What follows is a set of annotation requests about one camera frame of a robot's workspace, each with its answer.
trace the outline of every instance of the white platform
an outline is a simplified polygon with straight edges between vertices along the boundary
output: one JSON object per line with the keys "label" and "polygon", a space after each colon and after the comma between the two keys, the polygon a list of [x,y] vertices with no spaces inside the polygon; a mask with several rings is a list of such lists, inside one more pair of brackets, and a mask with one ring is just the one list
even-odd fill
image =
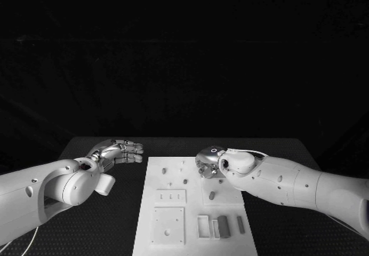
{"label": "white platform", "polygon": [[[134,241],[134,256],[255,256],[257,249],[250,229],[248,217],[244,205],[222,205],[209,206],[203,205],[203,187],[202,178],[198,172],[199,168],[195,164],[195,157],[150,157],[146,172],[144,181],[144,191],[142,200],[142,209],[139,217],[139,225],[136,231],[136,241]],[[167,190],[167,184],[172,183],[170,189],[186,190],[186,204],[180,205],[166,203],[166,205],[159,206],[157,201],[157,191]],[[218,199],[221,197],[221,187],[218,189]],[[232,196],[237,195],[242,198],[241,192],[235,189],[235,194],[232,191]],[[176,208],[176,210],[183,209],[183,240],[179,243],[167,242],[170,240],[172,234],[176,238],[180,236],[180,217],[175,216],[179,221],[166,222],[157,224],[156,219],[160,215],[156,215],[154,208]],[[199,239],[198,231],[198,216],[209,216],[211,225],[211,239]],[[228,217],[231,238],[215,239],[212,231],[212,220],[219,216],[225,215]],[[240,233],[237,216],[242,217],[245,234]],[[159,232],[162,238],[166,242],[153,240],[154,234]]]}

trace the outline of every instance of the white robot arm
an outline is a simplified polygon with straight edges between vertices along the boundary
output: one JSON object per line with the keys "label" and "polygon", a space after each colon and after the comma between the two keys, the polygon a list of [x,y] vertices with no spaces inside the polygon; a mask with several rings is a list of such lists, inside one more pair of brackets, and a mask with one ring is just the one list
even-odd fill
{"label": "white robot arm", "polygon": [[369,180],[316,171],[253,150],[219,146],[198,153],[196,165],[203,178],[222,173],[235,189],[274,204],[325,213],[369,240]]}
{"label": "white robot arm", "polygon": [[118,163],[142,162],[143,145],[126,140],[97,144],[87,157],[65,159],[0,175],[0,246],[90,198],[110,194]]}

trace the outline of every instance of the silver robotic hand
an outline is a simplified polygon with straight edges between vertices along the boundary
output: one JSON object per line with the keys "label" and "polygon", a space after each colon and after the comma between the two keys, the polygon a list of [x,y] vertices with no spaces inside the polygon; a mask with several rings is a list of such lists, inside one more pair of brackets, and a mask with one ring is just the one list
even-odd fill
{"label": "silver robotic hand", "polygon": [[325,213],[369,240],[369,180],[320,172],[253,150],[205,148],[196,155],[202,178],[219,173],[235,189],[281,206]]}
{"label": "silver robotic hand", "polygon": [[87,157],[65,159],[0,175],[0,246],[90,198],[110,194],[116,179],[105,172],[143,161],[143,145],[127,140],[97,144]]}

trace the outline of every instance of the dark curtain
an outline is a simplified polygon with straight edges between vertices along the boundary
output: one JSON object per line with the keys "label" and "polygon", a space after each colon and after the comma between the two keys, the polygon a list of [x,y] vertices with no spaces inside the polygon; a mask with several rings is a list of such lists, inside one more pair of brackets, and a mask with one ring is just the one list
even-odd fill
{"label": "dark curtain", "polygon": [[74,136],[290,137],[366,175],[366,2],[0,8],[3,170]]}

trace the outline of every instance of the table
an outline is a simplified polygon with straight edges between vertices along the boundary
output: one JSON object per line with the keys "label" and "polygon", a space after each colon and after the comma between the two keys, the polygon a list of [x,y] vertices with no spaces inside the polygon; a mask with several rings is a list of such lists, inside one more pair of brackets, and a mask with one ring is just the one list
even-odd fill
{"label": "table", "polygon": [[[319,170],[303,143],[284,138],[75,137],[59,159],[84,157],[97,143],[113,138],[144,145],[144,161],[114,166],[108,174],[117,181],[110,195],[94,193],[81,206],[41,226],[28,256],[133,254],[149,156],[193,157],[203,148],[218,145],[261,151]],[[242,196],[260,256],[369,255],[369,241],[325,214],[274,205],[247,192]],[[18,238],[3,255],[20,256],[32,236],[33,231]]]}

